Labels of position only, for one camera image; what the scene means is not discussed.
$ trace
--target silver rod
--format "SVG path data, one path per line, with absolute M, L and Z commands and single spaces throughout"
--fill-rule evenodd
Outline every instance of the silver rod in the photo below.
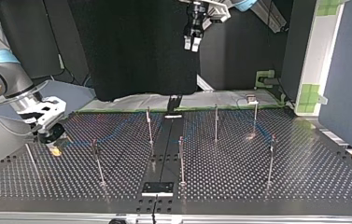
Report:
M 39 175 L 39 172 L 38 172 L 38 167 L 36 167 L 36 163 L 35 163 L 35 159 L 34 159 L 34 156 L 33 156 L 33 153 L 30 149 L 30 146 L 28 144 L 24 144 L 27 148 L 27 151 L 28 151 L 28 155 L 30 156 L 30 160 L 31 162 L 33 163 L 33 166 L 35 168 L 35 171 L 36 171 L 36 174 Z
M 105 185 L 106 185 L 106 182 L 104 181 L 103 170 L 102 170 L 102 167 L 101 167 L 101 164 L 100 164 L 100 160 L 99 160 L 99 159 L 97 159 L 97 165 L 98 165 L 98 167 L 99 167 L 100 176 L 101 176 L 101 179 L 102 179 L 101 185 L 102 185 L 102 186 L 105 186 Z
M 257 120 L 257 114 L 258 114 L 258 103 L 255 104 L 254 120 Z
M 215 141 L 218 141 L 218 106 L 216 105 L 216 138 Z
M 272 169 L 274 165 L 274 153 L 273 151 L 271 152 L 271 164 L 269 165 L 269 174 L 268 174 L 268 185 L 272 184 L 271 178 L 272 178 Z
M 182 136 L 179 137 L 179 157 L 181 160 L 181 185 L 185 185 L 185 178 L 184 178 L 184 140 L 182 138 Z
M 148 123 L 148 129 L 149 129 L 149 142 L 153 144 L 152 140 L 152 128 L 151 128 L 151 122 L 150 122 L 150 116 L 149 116 L 149 108 L 147 109 L 147 123 Z

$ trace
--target metal post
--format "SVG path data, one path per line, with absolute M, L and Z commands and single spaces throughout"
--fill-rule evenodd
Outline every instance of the metal post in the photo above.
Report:
M 272 170 L 273 170 L 273 165 L 274 165 L 274 158 L 275 158 L 275 153 L 277 151 L 277 140 L 275 138 L 275 135 L 272 135 L 272 140 L 271 140 L 271 163 L 269 165 L 269 174 L 268 174 L 268 185 L 272 184 L 271 178 L 272 178 Z
M 33 156 L 33 153 L 30 149 L 30 146 L 28 144 L 24 144 L 27 148 L 27 151 L 28 151 L 28 155 L 30 156 L 30 160 L 31 162 L 33 163 L 33 166 L 35 168 L 35 171 L 36 171 L 36 174 L 39 175 L 39 172 L 38 172 L 38 167 L 36 167 L 36 163 L 35 163 L 35 159 L 34 159 L 34 156 Z
M 185 182 L 184 178 L 184 139 L 182 138 L 182 136 L 179 137 L 178 145 L 179 157 L 181 160 L 181 186 L 185 186 L 187 183 Z
M 101 163 L 100 163 L 100 148 L 98 147 L 97 139 L 93 139 L 93 141 L 92 141 L 92 154 L 93 154 L 94 159 L 97 162 L 97 167 L 98 167 L 99 172 L 100 172 L 100 178 L 101 178 L 100 186 L 103 187 L 103 186 L 106 185 L 106 181 L 104 180 L 103 168 L 102 168 Z
M 218 117 L 218 106 L 216 105 L 216 137 L 215 137 L 215 141 L 216 142 L 218 141 L 218 120 L 219 120 L 219 117 Z
M 152 128 L 151 128 L 151 121 L 150 121 L 150 116 L 149 116 L 149 108 L 147 109 L 147 123 L 148 123 L 148 129 L 149 129 L 149 142 L 151 145 L 153 145 Z
M 254 110 L 254 120 L 257 120 L 257 114 L 258 114 L 258 104 L 259 102 L 255 103 L 255 110 Z

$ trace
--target black curtain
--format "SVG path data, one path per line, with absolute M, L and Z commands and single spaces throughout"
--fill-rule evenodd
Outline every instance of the black curtain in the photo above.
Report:
M 196 91 L 199 54 L 183 49 L 186 4 L 177 0 L 68 0 L 101 101 Z

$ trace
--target small metal block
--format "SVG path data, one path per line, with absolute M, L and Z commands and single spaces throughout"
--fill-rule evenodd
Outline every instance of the small metal block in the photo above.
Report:
M 143 187 L 144 197 L 173 197 L 173 182 L 147 182 Z

